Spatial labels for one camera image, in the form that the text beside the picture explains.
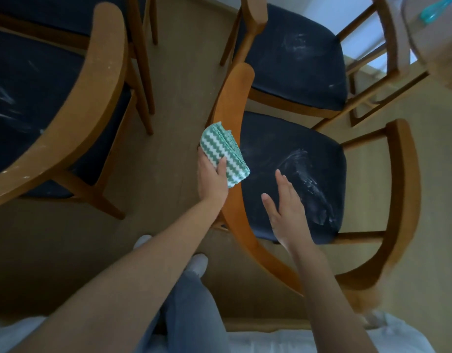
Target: white cloth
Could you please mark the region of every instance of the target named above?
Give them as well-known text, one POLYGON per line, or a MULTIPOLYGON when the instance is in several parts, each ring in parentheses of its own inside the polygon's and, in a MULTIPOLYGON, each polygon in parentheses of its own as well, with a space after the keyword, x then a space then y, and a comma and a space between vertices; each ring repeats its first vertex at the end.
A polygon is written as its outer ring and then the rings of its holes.
MULTIPOLYGON (((381 313, 383 326, 368 330, 380 353, 435 353, 427 338, 404 321, 381 313)), ((11 326, 0 327, 0 353, 9 351, 36 329, 45 317, 31 317, 11 326)), ((281 329, 272 333, 229 332, 232 353, 314 353, 317 352, 309 330, 281 329)), ((153 336, 150 353, 167 353, 165 339, 153 336)))

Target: forearm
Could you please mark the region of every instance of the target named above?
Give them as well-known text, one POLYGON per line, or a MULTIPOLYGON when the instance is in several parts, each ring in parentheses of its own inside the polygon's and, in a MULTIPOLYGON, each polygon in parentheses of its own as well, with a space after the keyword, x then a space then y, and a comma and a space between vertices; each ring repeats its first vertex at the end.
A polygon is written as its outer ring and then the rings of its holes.
POLYGON ((82 287, 12 352, 134 350, 220 209, 196 204, 82 287))
POLYGON ((306 310, 319 352, 377 350, 347 302, 325 255, 314 244, 292 250, 305 293, 306 310))

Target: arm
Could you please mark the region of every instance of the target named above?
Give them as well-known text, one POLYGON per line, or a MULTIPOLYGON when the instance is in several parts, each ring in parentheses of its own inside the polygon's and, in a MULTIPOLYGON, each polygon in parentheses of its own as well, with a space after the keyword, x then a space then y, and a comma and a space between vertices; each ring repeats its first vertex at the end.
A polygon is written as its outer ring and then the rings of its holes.
POLYGON ((300 197, 286 176, 276 170, 279 211, 269 195, 262 201, 274 234, 298 268, 305 305, 319 352, 377 350, 347 302, 324 254, 313 243, 300 197))
POLYGON ((216 219, 228 188, 199 150, 201 201, 83 286, 17 352, 131 352, 216 219))

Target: foot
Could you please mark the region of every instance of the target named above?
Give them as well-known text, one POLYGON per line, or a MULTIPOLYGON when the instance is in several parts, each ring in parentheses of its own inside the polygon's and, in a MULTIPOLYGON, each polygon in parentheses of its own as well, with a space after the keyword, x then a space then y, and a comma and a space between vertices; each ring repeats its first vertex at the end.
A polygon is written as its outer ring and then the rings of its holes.
POLYGON ((190 271, 202 277, 208 266, 208 257, 205 254, 193 255, 185 268, 185 271, 190 271))
POLYGON ((133 250, 136 248, 139 248, 142 244, 146 243, 150 238, 152 238, 152 235, 146 234, 140 237, 136 243, 135 246, 133 246, 133 250))

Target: navy blue chair seat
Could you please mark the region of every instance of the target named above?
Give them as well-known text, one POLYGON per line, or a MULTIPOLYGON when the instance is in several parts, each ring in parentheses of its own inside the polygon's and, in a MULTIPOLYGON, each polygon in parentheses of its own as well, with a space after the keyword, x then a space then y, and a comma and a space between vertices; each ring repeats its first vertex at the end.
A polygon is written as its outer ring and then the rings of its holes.
MULTIPOLYGON (((126 0, 0 0, 0 13, 42 26, 89 36, 95 5, 108 1, 117 5, 127 22, 126 0)), ((138 0, 141 20, 146 0, 138 0)), ((131 39, 126 23, 128 39, 131 39)))
POLYGON ((313 241, 326 244, 337 236, 344 215, 347 168, 337 142, 299 124, 244 112, 240 148, 251 170, 242 182, 242 197, 256 237, 277 242, 260 197, 269 194, 278 208, 277 168, 306 208, 313 241))
MULTIPOLYGON (((0 172, 48 127, 76 83, 83 62, 79 54, 0 32, 0 172)), ((70 171, 85 183, 97 182, 130 99, 125 85, 104 131, 71 166, 70 171)), ((26 195, 68 198, 72 193, 48 181, 26 195)))
MULTIPOLYGON (((267 25, 245 60, 255 72, 252 88, 313 108, 342 110, 347 79, 339 39, 297 13, 270 4, 267 11, 267 25)), ((235 54, 245 34, 241 20, 235 54)))

